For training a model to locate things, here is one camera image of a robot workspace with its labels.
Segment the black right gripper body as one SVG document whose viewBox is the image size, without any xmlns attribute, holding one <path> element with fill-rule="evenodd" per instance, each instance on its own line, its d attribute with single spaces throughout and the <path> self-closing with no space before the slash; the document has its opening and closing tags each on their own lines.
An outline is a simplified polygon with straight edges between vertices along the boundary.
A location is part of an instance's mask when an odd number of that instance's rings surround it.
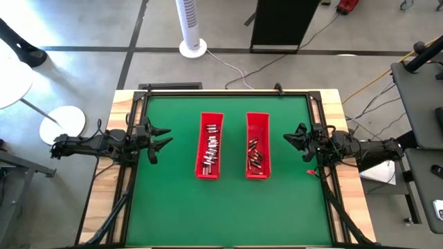
<svg viewBox="0 0 443 249">
<path fill-rule="evenodd" d="M 305 123 L 301 122 L 297 129 L 296 129 L 296 133 L 297 134 L 304 134 L 305 135 L 305 142 L 306 142 L 306 150 L 304 150 L 304 155 L 302 156 L 302 160 L 306 163 L 310 162 L 313 157 L 316 155 L 317 150 L 320 148 L 318 146 L 318 143 L 313 139 L 313 130 L 314 127 L 321 127 L 317 124 L 312 125 L 310 131 L 307 130 L 307 126 L 305 125 Z"/>
</svg>

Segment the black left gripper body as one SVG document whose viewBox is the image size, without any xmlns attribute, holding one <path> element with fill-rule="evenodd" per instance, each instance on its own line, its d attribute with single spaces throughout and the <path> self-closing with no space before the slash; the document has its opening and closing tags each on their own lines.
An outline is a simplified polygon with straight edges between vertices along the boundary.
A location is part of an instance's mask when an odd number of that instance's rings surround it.
<svg viewBox="0 0 443 249">
<path fill-rule="evenodd" d="M 137 148 L 138 149 L 146 149 L 147 150 L 147 157 L 148 160 L 151 162 L 151 164 L 157 164 L 158 163 L 158 159 L 156 157 L 156 152 L 151 149 L 151 142 L 154 140 L 154 137 L 151 133 L 150 133 L 150 127 L 153 127 L 152 123 L 150 122 L 150 119 L 148 117 L 143 117 L 141 119 L 141 122 L 139 125 L 145 125 L 147 132 L 150 134 L 150 141 L 146 141 L 146 142 L 142 142 L 142 143 L 137 143 Z"/>
</svg>

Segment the red plastic bin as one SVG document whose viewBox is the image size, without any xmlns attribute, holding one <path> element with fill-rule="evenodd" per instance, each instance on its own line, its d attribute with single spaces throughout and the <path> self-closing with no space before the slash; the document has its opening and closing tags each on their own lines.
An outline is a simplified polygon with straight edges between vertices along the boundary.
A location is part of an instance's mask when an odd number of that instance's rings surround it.
<svg viewBox="0 0 443 249">
<path fill-rule="evenodd" d="M 258 138 L 257 141 L 249 143 L 249 140 Z M 268 113 L 254 113 L 249 112 L 246 114 L 246 168 L 245 174 L 247 179 L 254 180 L 266 180 L 271 175 L 271 147 L 270 147 L 270 115 Z M 251 170 L 247 168 L 247 160 L 250 158 L 256 159 L 250 154 L 256 154 L 253 150 L 248 153 L 248 146 L 250 144 L 257 143 L 254 150 L 258 150 L 263 159 L 262 162 L 254 161 L 256 164 L 261 165 L 262 168 L 256 168 L 251 165 Z M 255 175 L 252 172 L 262 172 L 263 175 Z"/>
<path fill-rule="evenodd" d="M 206 179 L 206 180 L 216 180 L 220 177 L 220 165 L 221 165 L 221 156 L 220 156 L 220 150 L 221 150 L 221 144 L 222 144 L 222 128 L 223 128 L 223 119 L 224 114 L 223 113 L 211 113 L 211 112 L 202 112 L 200 117 L 200 125 L 199 125 L 199 139 L 198 139 L 198 147 L 197 147 L 197 158 L 196 158 L 196 164 L 195 164 L 195 176 L 200 179 Z M 216 127 L 206 127 L 206 125 L 216 125 Z M 208 129 L 218 129 L 219 132 L 217 133 L 208 133 Z M 202 174 L 202 170 L 204 166 L 204 157 L 210 158 L 208 154 L 205 152 L 208 151 L 208 146 L 210 146 L 208 143 L 208 137 L 209 136 L 216 136 L 216 139 L 211 140 L 218 140 L 219 149 L 217 153 L 219 153 L 218 158 L 214 158 L 215 164 L 211 164 L 211 173 L 210 174 Z"/>
</svg>

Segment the black ribbed bar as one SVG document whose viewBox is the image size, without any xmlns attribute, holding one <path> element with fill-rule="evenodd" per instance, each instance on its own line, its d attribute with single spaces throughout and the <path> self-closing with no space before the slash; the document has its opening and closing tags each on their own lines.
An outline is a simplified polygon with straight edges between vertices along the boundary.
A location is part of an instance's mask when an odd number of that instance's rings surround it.
<svg viewBox="0 0 443 249">
<path fill-rule="evenodd" d="M 199 90 L 202 88 L 201 82 L 149 83 L 138 85 L 138 90 Z"/>
</svg>

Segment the white flat box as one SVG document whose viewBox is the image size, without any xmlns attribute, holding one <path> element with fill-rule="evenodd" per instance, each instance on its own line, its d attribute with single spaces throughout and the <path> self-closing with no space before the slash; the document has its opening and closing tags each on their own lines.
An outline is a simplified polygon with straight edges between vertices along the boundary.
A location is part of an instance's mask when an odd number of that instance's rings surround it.
<svg viewBox="0 0 443 249">
<path fill-rule="evenodd" d="M 395 173 L 395 162 L 387 160 L 379 165 L 371 167 L 370 169 L 362 171 L 360 177 L 372 181 L 396 185 Z"/>
</svg>

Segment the grey work table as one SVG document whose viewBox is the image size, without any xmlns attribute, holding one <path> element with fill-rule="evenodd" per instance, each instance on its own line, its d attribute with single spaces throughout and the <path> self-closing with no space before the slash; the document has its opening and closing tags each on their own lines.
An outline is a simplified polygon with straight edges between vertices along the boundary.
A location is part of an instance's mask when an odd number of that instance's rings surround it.
<svg viewBox="0 0 443 249">
<path fill-rule="evenodd" d="M 443 149 L 443 129 L 435 114 L 436 108 L 443 107 L 443 80 L 435 79 L 443 66 L 425 64 L 409 73 L 403 64 L 393 63 L 391 70 L 418 146 Z"/>
<path fill-rule="evenodd" d="M 443 201 L 443 178 L 431 172 L 431 167 L 434 165 L 443 168 L 443 151 L 406 149 L 404 153 L 428 226 L 434 234 L 443 234 L 443 220 L 433 205 L 435 200 Z"/>
</svg>

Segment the white tower fan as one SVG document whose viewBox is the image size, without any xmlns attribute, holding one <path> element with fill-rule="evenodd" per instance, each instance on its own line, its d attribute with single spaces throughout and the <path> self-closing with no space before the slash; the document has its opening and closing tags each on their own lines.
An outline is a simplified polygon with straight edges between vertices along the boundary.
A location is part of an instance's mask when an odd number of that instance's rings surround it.
<svg viewBox="0 0 443 249">
<path fill-rule="evenodd" d="M 200 37 L 195 0 L 175 0 L 183 41 L 179 52 L 186 58 L 196 59 L 207 51 L 207 43 Z"/>
</svg>

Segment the black standing panel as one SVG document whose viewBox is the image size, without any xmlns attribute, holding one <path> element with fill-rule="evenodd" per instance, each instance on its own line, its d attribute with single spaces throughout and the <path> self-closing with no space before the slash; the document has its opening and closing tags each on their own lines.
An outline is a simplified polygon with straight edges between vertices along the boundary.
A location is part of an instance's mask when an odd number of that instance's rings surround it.
<svg viewBox="0 0 443 249">
<path fill-rule="evenodd" d="M 320 0 L 257 0 L 244 22 L 252 26 L 250 53 L 297 53 Z"/>
</svg>

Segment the red floor tool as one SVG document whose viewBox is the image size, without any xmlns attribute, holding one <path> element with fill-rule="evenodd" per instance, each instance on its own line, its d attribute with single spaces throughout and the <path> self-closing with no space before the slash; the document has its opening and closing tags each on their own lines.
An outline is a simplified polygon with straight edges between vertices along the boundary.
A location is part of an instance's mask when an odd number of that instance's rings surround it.
<svg viewBox="0 0 443 249">
<path fill-rule="evenodd" d="M 357 6 L 359 0 L 340 0 L 336 11 L 341 15 L 348 15 Z"/>
</svg>

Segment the black curved stand leg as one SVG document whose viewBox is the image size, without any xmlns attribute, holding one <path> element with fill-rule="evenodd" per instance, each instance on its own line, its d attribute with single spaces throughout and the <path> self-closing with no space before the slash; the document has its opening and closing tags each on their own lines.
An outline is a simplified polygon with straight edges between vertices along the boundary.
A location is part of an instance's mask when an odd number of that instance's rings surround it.
<svg viewBox="0 0 443 249">
<path fill-rule="evenodd" d="M 31 68 L 42 65 L 48 58 L 46 51 L 28 43 L 2 18 L 0 18 L 0 39 L 9 45 L 21 62 Z"/>
</svg>

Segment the grey metal desk frame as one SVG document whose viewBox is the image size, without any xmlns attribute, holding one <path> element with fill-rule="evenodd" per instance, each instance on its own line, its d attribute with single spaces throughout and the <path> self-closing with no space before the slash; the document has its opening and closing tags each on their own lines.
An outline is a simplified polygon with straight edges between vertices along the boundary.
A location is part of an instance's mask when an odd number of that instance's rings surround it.
<svg viewBox="0 0 443 249">
<path fill-rule="evenodd" d="M 0 139 L 0 249 L 6 249 L 36 173 L 52 178 L 56 170 L 14 156 Z"/>
</svg>

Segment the white round pedestal table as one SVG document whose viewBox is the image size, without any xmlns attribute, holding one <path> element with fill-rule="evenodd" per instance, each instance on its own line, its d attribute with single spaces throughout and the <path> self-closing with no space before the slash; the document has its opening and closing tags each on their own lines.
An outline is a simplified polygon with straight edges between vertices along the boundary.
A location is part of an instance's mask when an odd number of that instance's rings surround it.
<svg viewBox="0 0 443 249">
<path fill-rule="evenodd" d="M 22 103 L 42 116 L 38 134 L 44 143 L 52 145 L 66 134 L 83 133 L 87 117 L 73 102 L 74 95 L 47 75 L 33 70 L 16 55 L 2 51 L 6 43 L 0 40 L 0 110 Z"/>
</svg>

